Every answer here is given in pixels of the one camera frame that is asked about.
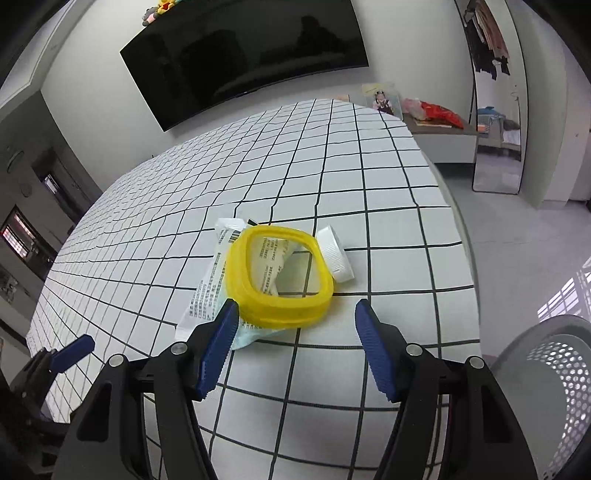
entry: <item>wall-mounted tv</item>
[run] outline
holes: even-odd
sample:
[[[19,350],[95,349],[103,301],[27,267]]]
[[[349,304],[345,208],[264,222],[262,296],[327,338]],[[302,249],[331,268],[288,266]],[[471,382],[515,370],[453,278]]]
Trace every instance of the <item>wall-mounted tv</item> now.
[[[368,66],[350,0],[185,0],[121,56],[163,130],[272,83]]]

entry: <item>white bottle cap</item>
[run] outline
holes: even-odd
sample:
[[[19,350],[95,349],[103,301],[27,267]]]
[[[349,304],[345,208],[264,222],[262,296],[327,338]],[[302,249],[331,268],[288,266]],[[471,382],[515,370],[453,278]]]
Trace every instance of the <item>white bottle cap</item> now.
[[[341,283],[355,278],[345,250],[340,246],[339,238],[330,225],[316,233],[316,241],[326,266],[336,282]]]

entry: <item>grid tablecloth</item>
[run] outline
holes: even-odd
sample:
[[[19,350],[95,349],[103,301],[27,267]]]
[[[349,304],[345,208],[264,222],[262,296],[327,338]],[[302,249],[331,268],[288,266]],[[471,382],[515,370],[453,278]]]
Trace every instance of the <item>grid tablecloth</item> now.
[[[311,234],[330,224],[356,276],[336,286],[321,323],[231,353],[217,388],[194,404],[218,477],[373,478],[398,406],[368,369],[356,302],[369,299],[408,341],[458,361],[480,354],[478,309],[453,211],[408,128],[337,100],[283,106],[177,145],[92,206],[56,259],[27,336],[32,352],[83,333],[96,341],[52,386],[52,415],[68,421],[111,355],[138,359],[171,345],[212,257],[213,225],[231,216]],[[312,293],[309,254],[289,262],[280,291]],[[145,409],[153,476],[165,479],[149,395]],[[442,397],[432,478],[446,417]]]

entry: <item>blue gripper pad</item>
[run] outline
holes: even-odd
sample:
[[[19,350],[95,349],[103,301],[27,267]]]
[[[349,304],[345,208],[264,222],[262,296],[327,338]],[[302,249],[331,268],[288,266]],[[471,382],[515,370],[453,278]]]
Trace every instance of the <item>blue gripper pad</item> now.
[[[95,341],[90,335],[84,334],[52,355],[49,370],[62,374],[86,355],[90,355],[94,349]]]
[[[380,392],[396,401],[395,365],[378,332],[379,320],[369,302],[360,300],[355,307],[355,328],[367,356],[371,373]]]
[[[220,323],[207,344],[201,360],[201,373],[196,387],[201,398],[205,398],[208,392],[216,388],[223,364],[238,330],[238,304],[234,301],[228,304],[227,300],[217,315],[216,321],[220,320]]]

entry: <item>chair backrest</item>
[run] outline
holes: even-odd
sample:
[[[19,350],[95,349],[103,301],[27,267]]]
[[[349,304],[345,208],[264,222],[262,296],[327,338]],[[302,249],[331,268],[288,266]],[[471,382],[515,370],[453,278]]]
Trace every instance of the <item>chair backrest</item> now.
[[[491,370],[543,480],[587,470],[591,458],[591,324],[552,317],[517,337]]]

